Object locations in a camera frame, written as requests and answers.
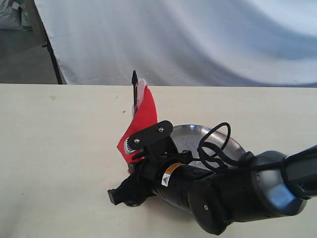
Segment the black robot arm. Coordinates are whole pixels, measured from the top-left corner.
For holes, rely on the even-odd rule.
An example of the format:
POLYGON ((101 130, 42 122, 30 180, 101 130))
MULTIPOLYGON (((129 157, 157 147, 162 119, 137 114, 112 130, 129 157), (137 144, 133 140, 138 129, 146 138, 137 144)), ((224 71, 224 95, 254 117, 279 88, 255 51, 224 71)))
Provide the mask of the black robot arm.
POLYGON ((317 149, 294 155, 266 151, 232 160, 216 145, 199 146, 204 168, 191 166, 190 151, 146 154, 118 188, 112 204, 141 205, 151 196, 190 212, 200 227, 222 234, 234 222, 299 214, 317 195, 317 149))

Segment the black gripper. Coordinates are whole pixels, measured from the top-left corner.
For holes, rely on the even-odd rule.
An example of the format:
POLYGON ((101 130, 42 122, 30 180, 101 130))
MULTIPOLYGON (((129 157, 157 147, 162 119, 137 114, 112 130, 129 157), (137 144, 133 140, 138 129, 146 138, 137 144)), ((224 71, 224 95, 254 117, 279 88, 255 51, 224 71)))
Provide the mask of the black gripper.
MULTIPOLYGON (((132 164, 142 161, 144 151, 132 156, 132 164)), ((125 201, 143 203, 158 196, 178 208, 209 208, 213 203, 213 172, 178 162, 163 160, 153 165, 148 160, 138 164, 134 172, 118 188, 107 191, 113 205, 125 201)))

